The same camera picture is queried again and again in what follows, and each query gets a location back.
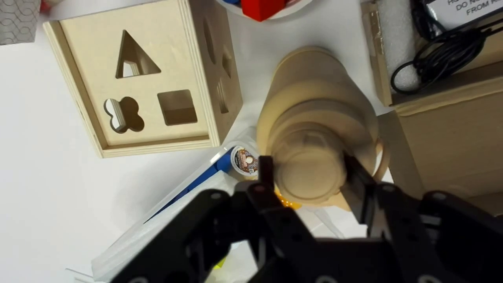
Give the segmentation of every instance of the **square hole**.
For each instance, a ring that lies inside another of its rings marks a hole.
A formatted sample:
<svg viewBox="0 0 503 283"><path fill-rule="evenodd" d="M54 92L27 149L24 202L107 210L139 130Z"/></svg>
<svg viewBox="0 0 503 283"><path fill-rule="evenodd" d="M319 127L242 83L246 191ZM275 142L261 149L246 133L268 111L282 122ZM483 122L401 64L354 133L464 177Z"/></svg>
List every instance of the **square hole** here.
<svg viewBox="0 0 503 283"><path fill-rule="evenodd" d="M167 125L198 120L189 89L159 92L158 97Z"/></svg>

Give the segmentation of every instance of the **wooden cylinder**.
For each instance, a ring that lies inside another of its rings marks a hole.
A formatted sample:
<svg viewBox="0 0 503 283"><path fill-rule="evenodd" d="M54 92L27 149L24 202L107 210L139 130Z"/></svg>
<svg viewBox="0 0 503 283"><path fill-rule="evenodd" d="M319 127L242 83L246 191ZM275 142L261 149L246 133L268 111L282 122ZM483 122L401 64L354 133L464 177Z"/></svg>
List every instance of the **wooden cylinder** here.
<svg viewBox="0 0 503 283"><path fill-rule="evenodd" d="M288 200L338 204L346 183L345 152L376 166L373 105L330 51L304 46L274 75L257 128L258 150L275 158L275 185Z"/></svg>

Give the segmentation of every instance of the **wooden block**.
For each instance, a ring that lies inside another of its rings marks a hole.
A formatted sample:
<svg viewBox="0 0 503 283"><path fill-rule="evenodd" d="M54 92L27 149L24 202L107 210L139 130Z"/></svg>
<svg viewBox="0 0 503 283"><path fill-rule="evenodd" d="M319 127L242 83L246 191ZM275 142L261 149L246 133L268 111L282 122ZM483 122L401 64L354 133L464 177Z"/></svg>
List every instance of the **wooden block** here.
<svg viewBox="0 0 503 283"><path fill-rule="evenodd" d="M101 155L225 139L242 95L220 4L162 0L44 26Z"/></svg>
<svg viewBox="0 0 503 283"><path fill-rule="evenodd" d="M378 150L384 153L373 105L345 65L319 46L297 48L280 61L257 144L261 155L274 156L275 188L285 200L348 210L345 153L370 172L378 172Z"/></svg>

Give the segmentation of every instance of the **metal screw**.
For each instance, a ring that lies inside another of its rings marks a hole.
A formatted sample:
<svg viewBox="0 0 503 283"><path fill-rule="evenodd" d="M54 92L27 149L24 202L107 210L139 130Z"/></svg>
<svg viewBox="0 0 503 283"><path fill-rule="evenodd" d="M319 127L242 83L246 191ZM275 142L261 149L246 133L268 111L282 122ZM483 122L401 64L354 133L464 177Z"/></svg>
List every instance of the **metal screw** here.
<svg viewBox="0 0 503 283"><path fill-rule="evenodd" d="M429 273L423 273L420 278L418 278L418 283L442 283L437 276L433 276Z"/></svg>
<svg viewBox="0 0 503 283"><path fill-rule="evenodd" d="M440 193L440 191L434 193L433 196L434 196L434 199L437 199L437 200L444 200L444 199L447 197L447 194L445 194L445 193Z"/></svg>
<svg viewBox="0 0 503 283"><path fill-rule="evenodd" d="M382 189L384 191L395 191L395 186L393 185L385 185Z"/></svg>
<svg viewBox="0 0 503 283"><path fill-rule="evenodd" d="M321 274L316 278L316 283L337 283L337 279L334 276L329 274Z"/></svg>
<svg viewBox="0 0 503 283"><path fill-rule="evenodd" d="M220 197L222 197L222 193L211 193L211 197L213 197L213 199L220 199Z"/></svg>
<svg viewBox="0 0 503 283"><path fill-rule="evenodd" d="M129 283L148 283L148 279L145 276L137 276L129 279Z"/></svg>

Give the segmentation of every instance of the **wooden box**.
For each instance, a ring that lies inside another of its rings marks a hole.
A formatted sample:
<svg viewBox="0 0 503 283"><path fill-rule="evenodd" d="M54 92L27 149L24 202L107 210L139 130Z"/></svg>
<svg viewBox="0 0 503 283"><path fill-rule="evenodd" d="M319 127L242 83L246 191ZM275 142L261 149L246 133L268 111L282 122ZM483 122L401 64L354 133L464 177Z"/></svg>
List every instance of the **wooden box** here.
<svg viewBox="0 0 503 283"><path fill-rule="evenodd" d="M418 95L393 94L382 43L379 1L363 2L381 116L396 183L422 196L447 189L503 213L503 32L453 76Z"/></svg>
<svg viewBox="0 0 503 283"><path fill-rule="evenodd" d="M162 0L48 21L101 155L220 144L242 95L225 9Z"/></svg>

